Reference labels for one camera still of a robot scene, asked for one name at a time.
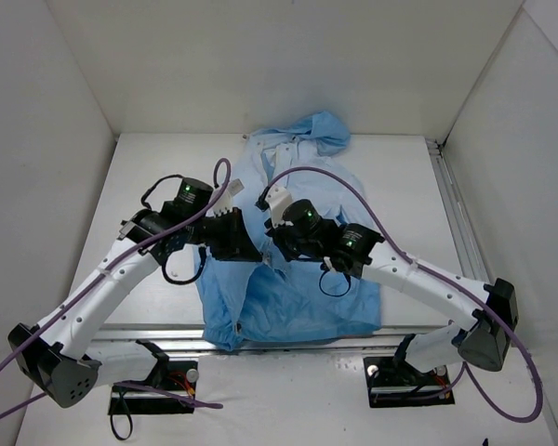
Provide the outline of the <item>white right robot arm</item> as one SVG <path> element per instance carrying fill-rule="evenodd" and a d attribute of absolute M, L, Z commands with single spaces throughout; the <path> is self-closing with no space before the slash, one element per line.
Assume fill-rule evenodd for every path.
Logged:
<path fill-rule="evenodd" d="M 288 261 L 317 262 L 324 272 L 392 288 L 440 312 L 450 323 L 428 334 L 410 334 L 392 361 L 395 376 L 413 383 L 428 371 L 466 361 L 488 371 L 502 369 L 518 311 L 511 283 L 464 278 L 433 265 L 408 262 L 384 237 L 363 225 L 322 218 L 307 199 L 287 190 L 263 198 L 270 212 L 266 233 Z"/>

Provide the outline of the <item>light blue zip jacket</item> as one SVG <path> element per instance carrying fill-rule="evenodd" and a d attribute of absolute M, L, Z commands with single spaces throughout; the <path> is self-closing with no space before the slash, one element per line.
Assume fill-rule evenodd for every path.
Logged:
<path fill-rule="evenodd" d="M 319 265 L 287 262 L 264 233 L 267 214 L 255 202 L 268 182 L 291 167 L 308 165 L 279 180 L 294 199 L 309 199 L 324 218 L 372 227 L 364 207 L 348 191 L 362 183 L 335 155 L 350 142 L 347 126 L 334 114 L 319 111 L 286 127 L 251 133 L 232 167 L 243 190 L 234 204 L 262 254 L 259 263 L 220 262 L 209 258 L 196 282 L 203 307 L 203 338 L 224 350 L 245 341 L 298 343 L 369 335 L 381 326 L 380 289 L 373 282 L 346 281 L 323 274 Z"/>

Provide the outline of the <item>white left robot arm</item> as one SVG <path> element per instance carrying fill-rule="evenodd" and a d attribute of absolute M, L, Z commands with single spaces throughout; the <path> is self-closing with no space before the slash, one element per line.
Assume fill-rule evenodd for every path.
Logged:
<path fill-rule="evenodd" d="M 95 387 L 129 382 L 154 390 L 164 384 L 169 357 L 147 340 L 108 347 L 95 336 L 124 299 L 146 278 L 165 269 L 186 246 L 201 257 L 259 262 L 233 197 L 243 189 L 234 179 L 216 190 L 195 178 L 182 179 L 176 196 L 154 210 L 147 199 L 122 223 L 110 251 L 86 280 L 34 326 L 18 324 L 8 335 L 21 371 L 61 408 Z"/>

